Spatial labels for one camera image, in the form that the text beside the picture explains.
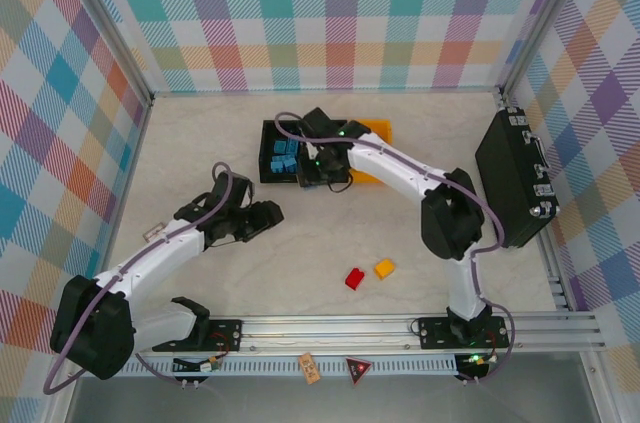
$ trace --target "small cube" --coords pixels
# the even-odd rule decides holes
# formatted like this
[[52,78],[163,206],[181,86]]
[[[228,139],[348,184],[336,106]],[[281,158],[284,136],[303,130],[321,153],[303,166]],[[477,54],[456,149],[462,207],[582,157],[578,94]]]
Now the small cube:
[[354,268],[353,270],[351,270],[351,273],[349,273],[349,276],[347,276],[347,279],[344,280],[344,284],[351,288],[353,291],[356,291],[363,278],[364,271],[362,271],[360,268]]
[[274,173],[282,173],[284,171],[284,163],[281,161],[272,161],[271,171]]
[[287,142],[284,140],[276,140],[273,144],[273,152],[278,155],[284,155],[287,152]]
[[298,142],[296,140],[289,140],[287,142],[287,155],[298,155]]
[[295,173],[298,164],[294,158],[284,160],[284,169],[287,173]]
[[373,272],[378,278],[384,280],[387,276],[393,273],[393,270],[395,270],[395,268],[396,266],[393,264],[393,261],[391,261],[389,258],[386,258],[373,268]]

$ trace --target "blue relay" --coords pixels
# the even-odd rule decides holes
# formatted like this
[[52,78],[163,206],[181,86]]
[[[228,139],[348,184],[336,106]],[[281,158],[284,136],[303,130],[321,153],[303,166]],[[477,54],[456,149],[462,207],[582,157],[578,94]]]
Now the blue relay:
[[298,142],[296,140],[289,140],[287,142],[287,155],[298,155]]
[[281,161],[272,161],[271,162],[271,171],[274,173],[283,173],[284,172],[284,163]]
[[287,142],[284,140],[276,140],[273,144],[273,152],[284,155],[287,152]]
[[297,166],[295,158],[284,160],[284,169],[287,173],[295,173]]

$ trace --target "black case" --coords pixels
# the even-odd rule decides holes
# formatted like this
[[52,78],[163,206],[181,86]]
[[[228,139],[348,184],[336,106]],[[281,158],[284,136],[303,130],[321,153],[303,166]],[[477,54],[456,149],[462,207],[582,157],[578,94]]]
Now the black case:
[[502,246],[524,246],[559,211],[544,147],[524,110],[509,107],[496,113],[476,161],[487,203],[505,230]]

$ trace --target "red block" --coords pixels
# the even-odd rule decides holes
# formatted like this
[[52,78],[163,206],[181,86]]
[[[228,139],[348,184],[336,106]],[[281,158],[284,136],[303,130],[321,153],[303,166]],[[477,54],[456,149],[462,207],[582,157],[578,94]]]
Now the red block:
[[347,279],[344,280],[344,284],[351,288],[353,291],[356,291],[358,285],[364,278],[364,271],[360,270],[360,268],[354,268],[347,276]]

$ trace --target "black box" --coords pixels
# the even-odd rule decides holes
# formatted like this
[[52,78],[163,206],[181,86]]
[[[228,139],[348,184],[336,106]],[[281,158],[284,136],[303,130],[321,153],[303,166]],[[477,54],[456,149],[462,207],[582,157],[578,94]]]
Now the black box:
[[558,213],[549,164],[524,110],[505,108],[476,151],[487,197],[505,231],[503,246],[522,247]]
[[[347,120],[331,120],[342,126]],[[289,133],[300,135],[300,126],[296,120],[284,120],[280,124]],[[287,137],[278,131],[273,120],[262,121],[262,138],[260,139],[260,153],[258,155],[258,168],[260,171],[260,183],[297,183],[298,177],[295,173],[273,173],[271,171],[271,159],[275,155],[273,145],[276,140],[287,140]],[[296,159],[299,159],[302,152],[302,144],[298,147]]]

